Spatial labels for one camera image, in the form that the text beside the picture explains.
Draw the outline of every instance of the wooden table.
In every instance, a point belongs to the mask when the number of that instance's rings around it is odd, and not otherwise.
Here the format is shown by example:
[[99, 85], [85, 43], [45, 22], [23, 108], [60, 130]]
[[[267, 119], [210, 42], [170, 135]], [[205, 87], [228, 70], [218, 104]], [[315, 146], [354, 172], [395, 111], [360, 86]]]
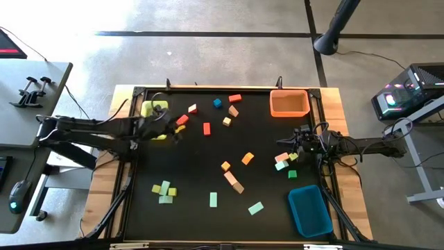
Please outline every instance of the wooden table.
[[[144, 87], [159, 87], [159, 85], [143, 85]], [[131, 98], [133, 96], [134, 87], [137, 85], [117, 85], [114, 90], [114, 96], [112, 98], [110, 115], [114, 114], [117, 108], [121, 105], [123, 100], [129, 99], [120, 110], [117, 117], [128, 116], [131, 104]], [[233, 88], [233, 86], [172, 86], [173, 88]], [[270, 88], [270, 87], [253, 87], [246, 86], [241, 88]], [[320, 88], [323, 102], [323, 109], [325, 113], [325, 119], [330, 124], [329, 129], [333, 131], [340, 131], [343, 135], [348, 135], [347, 122], [345, 121], [344, 111], [342, 107], [341, 97], [339, 95], [338, 88]], [[97, 164], [109, 161], [111, 156], [106, 156], [99, 159]], [[345, 163], [352, 164], [354, 160], [352, 157], [345, 157], [343, 159]], [[82, 228], [85, 234], [89, 233], [97, 223], [102, 219], [107, 212], [114, 188], [114, 182], [117, 175], [118, 162], [111, 162], [104, 165], [100, 169], [94, 172], [91, 187], [85, 205], [85, 214], [83, 215]], [[123, 178], [127, 176], [129, 164], [126, 165], [123, 173]], [[348, 214], [353, 223], [358, 229], [367, 237], [372, 238], [370, 224], [368, 222], [366, 205], [362, 194], [362, 189], [359, 184], [358, 176], [349, 168], [336, 166], [336, 176], [339, 184], [339, 192], [341, 195], [342, 206], [345, 212]], [[111, 236], [114, 237], [117, 234], [117, 230], [120, 223], [121, 207], [117, 210], [112, 227]], [[338, 238], [340, 238], [340, 230], [338, 217], [335, 212], [332, 213], [332, 221], [334, 226], [334, 232]]]

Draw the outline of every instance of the orange bin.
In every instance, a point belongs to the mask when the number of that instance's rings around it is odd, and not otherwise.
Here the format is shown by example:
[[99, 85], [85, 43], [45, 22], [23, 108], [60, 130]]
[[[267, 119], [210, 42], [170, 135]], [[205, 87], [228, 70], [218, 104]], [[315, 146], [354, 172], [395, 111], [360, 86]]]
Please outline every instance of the orange bin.
[[305, 90], [272, 90], [270, 93], [272, 117], [303, 117], [310, 112]]

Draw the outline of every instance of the black mat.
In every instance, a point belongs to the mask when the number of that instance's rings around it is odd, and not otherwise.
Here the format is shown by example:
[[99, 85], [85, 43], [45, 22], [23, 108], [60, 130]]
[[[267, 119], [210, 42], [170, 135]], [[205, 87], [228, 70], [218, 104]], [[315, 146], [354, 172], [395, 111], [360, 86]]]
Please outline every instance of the black mat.
[[[291, 162], [277, 172], [274, 157], [286, 151], [275, 141], [291, 136], [293, 128], [309, 124], [303, 118], [272, 118], [269, 92], [242, 93], [234, 106], [239, 116], [232, 125], [222, 125], [228, 115], [227, 94], [172, 94], [171, 112], [181, 115], [196, 103], [198, 113], [189, 114], [183, 140], [141, 145], [135, 186], [130, 201], [126, 240], [200, 241], [297, 241], [326, 240], [327, 236], [307, 239], [296, 230], [289, 210], [290, 190], [318, 184], [309, 165]], [[221, 109], [212, 105], [215, 98]], [[211, 135], [203, 135], [203, 122], [211, 123]], [[248, 166], [241, 159], [255, 155]], [[238, 194], [223, 176], [221, 164], [228, 161], [230, 171], [245, 187]], [[289, 180], [288, 170], [297, 169], [298, 178]], [[178, 189], [173, 204], [159, 204], [152, 193], [154, 184], [170, 181]], [[218, 193], [218, 207], [210, 208], [210, 192]], [[250, 215], [248, 208], [261, 201], [264, 209]]]

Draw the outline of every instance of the black floor stripe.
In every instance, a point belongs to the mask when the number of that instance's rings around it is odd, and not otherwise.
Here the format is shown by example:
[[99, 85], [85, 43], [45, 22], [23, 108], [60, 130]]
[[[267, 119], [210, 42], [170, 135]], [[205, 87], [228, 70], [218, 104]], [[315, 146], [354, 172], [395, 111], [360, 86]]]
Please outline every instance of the black floor stripe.
[[98, 31], [98, 36], [195, 37], [195, 38], [310, 38], [310, 33], [282, 32], [194, 32], [194, 31]]
[[[308, 27], [310, 28], [311, 43], [313, 44], [314, 40], [318, 37], [318, 35], [316, 34], [316, 25], [314, 24], [314, 17], [313, 17], [313, 11], [311, 10], [310, 0], [304, 0], [304, 2], [305, 2], [305, 10], [307, 12]], [[316, 70], [318, 72], [319, 85], [323, 88], [326, 88], [327, 79], [325, 77], [321, 54], [317, 52], [313, 46], [311, 47], [313, 48], [314, 62], [316, 63]]]

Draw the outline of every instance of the computer mouse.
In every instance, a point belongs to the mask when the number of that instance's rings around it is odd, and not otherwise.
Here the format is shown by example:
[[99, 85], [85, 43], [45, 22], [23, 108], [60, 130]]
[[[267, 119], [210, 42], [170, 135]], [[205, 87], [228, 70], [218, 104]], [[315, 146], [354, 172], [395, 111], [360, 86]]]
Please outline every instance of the computer mouse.
[[9, 210], [11, 213], [22, 213], [28, 207], [30, 190], [31, 182], [27, 180], [19, 181], [14, 185], [9, 194]]

